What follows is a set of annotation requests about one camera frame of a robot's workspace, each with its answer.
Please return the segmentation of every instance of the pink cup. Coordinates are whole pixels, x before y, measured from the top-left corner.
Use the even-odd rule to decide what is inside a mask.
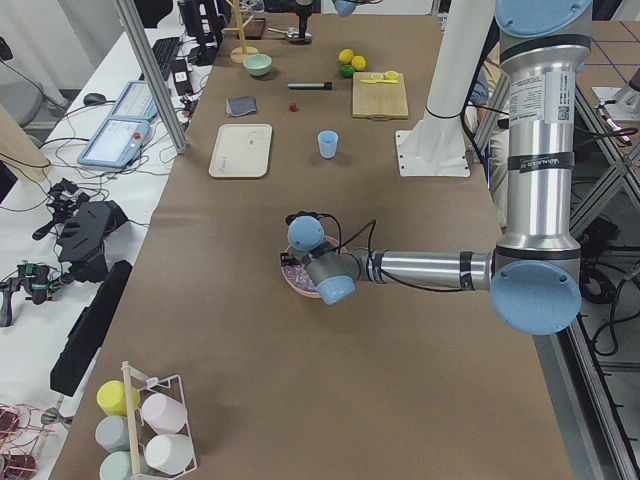
[[[142,404],[140,414],[144,421],[158,434],[178,433],[187,422],[184,404],[163,394],[154,393]]]

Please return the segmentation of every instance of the keyboard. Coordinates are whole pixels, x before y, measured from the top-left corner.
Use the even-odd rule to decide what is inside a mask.
[[[168,80],[171,75],[171,60],[176,58],[178,50],[180,50],[180,38],[167,37],[156,40],[151,48],[163,80]],[[144,80],[144,73],[140,75],[140,80]]]

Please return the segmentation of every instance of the green bowl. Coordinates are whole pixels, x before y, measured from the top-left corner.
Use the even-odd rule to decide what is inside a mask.
[[[272,63],[271,57],[264,53],[249,55],[242,62],[245,70],[249,72],[249,75],[254,77],[261,77],[262,75],[269,73]]]

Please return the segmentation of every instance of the wooden base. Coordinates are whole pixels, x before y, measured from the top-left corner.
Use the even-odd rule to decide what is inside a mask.
[[[242,50],[242,47],[234,48],[231,51],[231,60],[235,63],[242,63],[245,58],[253,55],[254,53],[258,53],[258,49],[255,47],[247,46],[244,51]]]

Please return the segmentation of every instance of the computer mouse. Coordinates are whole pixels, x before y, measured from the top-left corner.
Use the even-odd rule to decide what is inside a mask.
[[[101,93],[87,93],[82,101],[85,106],[100,105],[107,101],[107,97],[105,97]]]

